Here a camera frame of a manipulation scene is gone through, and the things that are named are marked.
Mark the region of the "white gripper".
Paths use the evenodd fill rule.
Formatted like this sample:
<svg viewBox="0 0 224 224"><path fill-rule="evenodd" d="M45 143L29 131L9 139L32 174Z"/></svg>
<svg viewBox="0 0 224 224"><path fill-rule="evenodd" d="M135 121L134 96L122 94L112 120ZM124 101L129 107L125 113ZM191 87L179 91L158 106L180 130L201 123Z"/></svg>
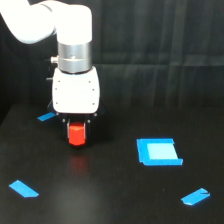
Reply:
<svg viewBox="0 0 224 224"><path fill-rule="evenodd" d="M55 69L52 77L51 108L62 121L63 137L69 143L70 119L77 115L97 117L105 114L106 109L100 99L100 84L95 67L80 74L67 74ZM86 144L93 145L97 141L97 122L87 120Z"/></svg>

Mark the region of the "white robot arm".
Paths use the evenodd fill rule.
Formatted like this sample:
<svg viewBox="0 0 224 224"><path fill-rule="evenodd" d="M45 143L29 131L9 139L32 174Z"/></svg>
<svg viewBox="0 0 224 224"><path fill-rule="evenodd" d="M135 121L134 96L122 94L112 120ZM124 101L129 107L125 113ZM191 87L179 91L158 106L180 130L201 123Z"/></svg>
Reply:
<svg viewBox="0 0 224 224"><path fill-rule="evenodd" d="M52 77L49 108L58 116L68 142L83 146L91 123L100 112L100 84L92 65L92 12L89 7L44 0L0 0L0 15L12 35L24 44L34 44L52 35L58 54Z"/></svg>

